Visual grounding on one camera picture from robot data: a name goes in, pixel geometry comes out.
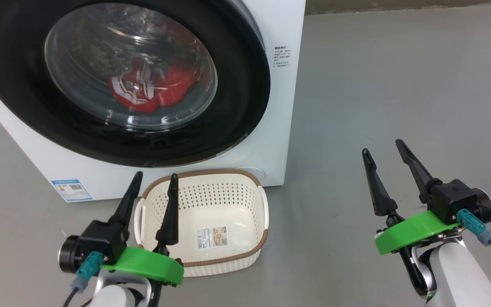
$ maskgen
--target teal connector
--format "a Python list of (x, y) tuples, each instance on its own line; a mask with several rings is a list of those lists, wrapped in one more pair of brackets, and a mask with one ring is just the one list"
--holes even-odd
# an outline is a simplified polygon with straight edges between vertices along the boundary
[(484, 246), (490, 245), (491, 231), (487, 230), (486, 224), (479, 220), (469, 210), (462, 209), (458, 211), (456, 222), (460, 223), (468, 231), (474, 233)]
[(72, 290), (77, 288), (77, 293), (83, 293), (84, 289), (88, 286), (88, 281), (100, 271), (102, 264), (104, 264), (103, 255), (99, 252), (91, 252), (78, 269), (77, 277), (73, 280), (71, 285)]
[(90, 280), (92, 276), (100, 271), (102, 264), (104, 264), (103, 255), (100, 252), (91, 252), (78, 269), (77, 276)]
[(486, 224), (479, 220), (467, 209), (458, 211), (456, 222), (460, 223), (465, 229), (474, 233), (477, 237), (486, 230)]

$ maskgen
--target basket handle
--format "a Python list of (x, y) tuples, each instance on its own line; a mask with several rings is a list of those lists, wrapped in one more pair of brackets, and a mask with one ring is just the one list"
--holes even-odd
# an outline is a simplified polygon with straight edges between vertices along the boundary
[(265, 229), (269, 229), (269, 199), (266, 197), (265, 189), (262, 186), (259, 186), (259, 194), (265, 214)]
[(145, 199), (142, 198), (136, 205), (136, 210), (134, 212), (134, 236), (136, 238), (136, 243), (138, 243), (138, 245), (142, 245), (144, 239), (144, 225), (145, 225), (144, 202)]

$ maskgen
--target gray floor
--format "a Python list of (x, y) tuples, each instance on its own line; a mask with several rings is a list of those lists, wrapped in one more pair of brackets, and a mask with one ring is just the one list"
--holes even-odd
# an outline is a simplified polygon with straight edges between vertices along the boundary
[[(286, 183), (267, 189), (261, 257), (165, 289), (161, 306), (422, 306), (401, 259), (373, 241), (384, 219), (363, 147), (401, 215), (424, 210), (396, 138), (435, 176), (491, 195), (491, 7), (307, 17)], [(72, 281), (56, 262), (63, 232), (116, 206), (64, 203), (0, 126), (0, 306), (61, 305)], [(466, 243), (491, 280), (491, 248)]]

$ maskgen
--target plastic laundry basket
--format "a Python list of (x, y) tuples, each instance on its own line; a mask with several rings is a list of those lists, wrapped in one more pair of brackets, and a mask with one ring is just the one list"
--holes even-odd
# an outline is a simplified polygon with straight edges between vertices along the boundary
[[(170, 177), (153, 182), (136, 206), (136, 241), (156, 247), (156, 231), (168, 204)], [(232, 272), (251, 266), (269, 233), (264, 189), (250, 173), (236, 169), (179, 175), (179, 243), (168, 246), (181, 258), (185, 277)]]

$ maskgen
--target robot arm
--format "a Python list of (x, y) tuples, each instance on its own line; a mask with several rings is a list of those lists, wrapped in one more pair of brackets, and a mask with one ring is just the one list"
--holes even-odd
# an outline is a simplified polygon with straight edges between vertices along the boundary
[(465, 246), (450, 242), (435, 247), (428, 265), (437, 289), (425, 307), (491, 307), (491, 283)]
[[(483, 190), (469, 188), (458, 179), (443, 183), (433, 178), (402, 140), (396, 145), (428, 210), (408, 220), (399, 216), (397, 204), (388, 196), (374, 159), (365, 148), (363, 163), (374, 213), (387, 216), (387, 228), (375, 236), (378, 252), (401, 255), (414, 289), (426, 299), (426, 307), (491, 306), (491, 283), (465, 247), (464, 228), (457, 223), (462, 209), (471, 212), (481, 225), (491, 222), (491, 199)], [(419, 248), (436, 243), (442, 244), (418, 254)]]
[[(98, 282), (90, 307), (156, 307), (162, 286), (177, 286), (183, 282), (183, 263), (180, 259), (170, 258), (167, 248), (179, 242), (178, 180), (176, 174), (172, 175), (168, 205), (162, 225), (156, 232), (158, 243), (153, 251), (126, 245), (134, 199), (142, 184), (140, 171), (109, 221), (92, 221), (82, 235), (66, 239), (58, 255), (60, 268), (78, 277), (72, 283), (72, 293), (64, 307), (69, 305), (74, 294), (82, 293), (88, 280), (96, 275)], [(146, 295), (121, 284), (142, 284)]]

